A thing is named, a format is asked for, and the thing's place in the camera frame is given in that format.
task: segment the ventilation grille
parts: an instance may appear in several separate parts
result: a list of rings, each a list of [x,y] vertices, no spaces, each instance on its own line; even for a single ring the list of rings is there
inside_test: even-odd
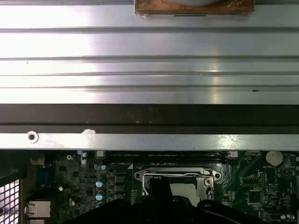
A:
[[[19,223],[19,180],[0,187],[0,224]]]

